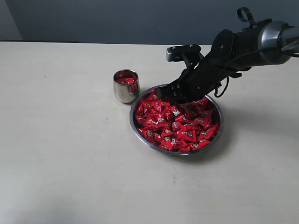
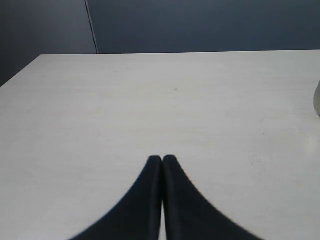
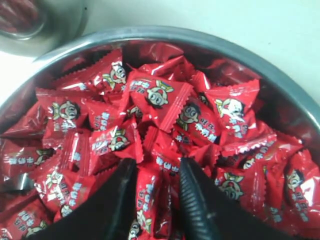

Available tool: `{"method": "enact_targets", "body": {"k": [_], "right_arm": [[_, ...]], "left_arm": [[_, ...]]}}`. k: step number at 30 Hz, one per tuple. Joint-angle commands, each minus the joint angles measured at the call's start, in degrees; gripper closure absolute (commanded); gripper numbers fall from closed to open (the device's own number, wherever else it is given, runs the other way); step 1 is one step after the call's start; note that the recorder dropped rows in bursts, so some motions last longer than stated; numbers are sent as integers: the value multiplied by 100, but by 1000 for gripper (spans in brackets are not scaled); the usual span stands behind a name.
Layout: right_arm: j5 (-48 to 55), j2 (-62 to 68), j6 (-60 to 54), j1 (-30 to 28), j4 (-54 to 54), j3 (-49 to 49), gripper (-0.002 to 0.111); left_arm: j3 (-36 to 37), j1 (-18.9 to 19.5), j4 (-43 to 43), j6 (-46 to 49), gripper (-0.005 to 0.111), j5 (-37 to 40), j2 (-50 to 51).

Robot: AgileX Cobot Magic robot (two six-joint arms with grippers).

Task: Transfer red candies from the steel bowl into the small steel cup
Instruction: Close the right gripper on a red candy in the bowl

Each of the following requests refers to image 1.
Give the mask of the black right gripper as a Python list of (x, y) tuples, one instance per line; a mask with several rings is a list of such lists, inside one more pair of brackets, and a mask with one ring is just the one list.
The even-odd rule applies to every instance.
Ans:
[(158, 98), (171, 98), (186, 101), (202, 99), (213, 91), (218, 83), (234, 73), (232, 68), (223, 70), (224, 65), (213, 63), (211, 55), (206, 55), (192, 71), (175, 80), (173, 84), (160, 86), (156, 89)]

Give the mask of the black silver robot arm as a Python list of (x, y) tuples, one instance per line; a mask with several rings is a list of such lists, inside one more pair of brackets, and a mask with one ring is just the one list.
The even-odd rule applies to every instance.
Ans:
[(260, 21), (241, 32), (222, 30), (203, 56), (196, 44), (169, 47), (169, 62), (186, 64), (178, 79), (157, 90), (160, 98), (195, 101), (256, 66), (279, 65), (299, 56), (299, 28), (282, 21)]

